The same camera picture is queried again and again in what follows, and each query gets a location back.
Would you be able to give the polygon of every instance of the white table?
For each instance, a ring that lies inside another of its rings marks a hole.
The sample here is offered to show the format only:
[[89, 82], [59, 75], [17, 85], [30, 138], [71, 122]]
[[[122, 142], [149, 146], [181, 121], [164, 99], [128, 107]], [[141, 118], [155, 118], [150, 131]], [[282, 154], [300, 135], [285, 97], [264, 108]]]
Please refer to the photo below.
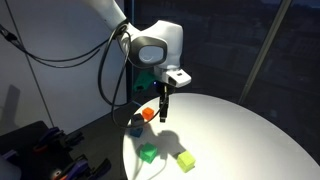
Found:
[[[146, 107], [158, 110], [159, 98]], [[158, 148], [151, 164], [137, 149], [149, 142]], [[184, 173], [175, 155], [188, 150], [195, 168]], [[140, 138], [126, 132], [124, 166], [128, 179], [319, 180], [320, 167], [286, 133], [261, 116], [206, 95], [170, 95], [166, 123], [156, 117]]]

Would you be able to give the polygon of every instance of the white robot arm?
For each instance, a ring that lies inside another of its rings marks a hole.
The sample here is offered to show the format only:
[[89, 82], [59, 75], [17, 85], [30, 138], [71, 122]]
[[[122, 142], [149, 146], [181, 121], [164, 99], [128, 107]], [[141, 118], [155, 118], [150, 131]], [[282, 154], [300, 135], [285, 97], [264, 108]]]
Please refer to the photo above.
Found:
[[[140, 68], [154, 67], [154, 74], [163, 83], [182, 87], [191, 77], [180, 68], [183, 30], [180, 25], [159, 20], [153, 26], [140, 31], [128, 23], [126, 16], [114, 0], [84, 0], [95, 9], [113, 31], [119, 25], [128, 25], [131, 35], [130, 60]], [[128, 35], [118, 38], [124, 53], [128, 51]]]

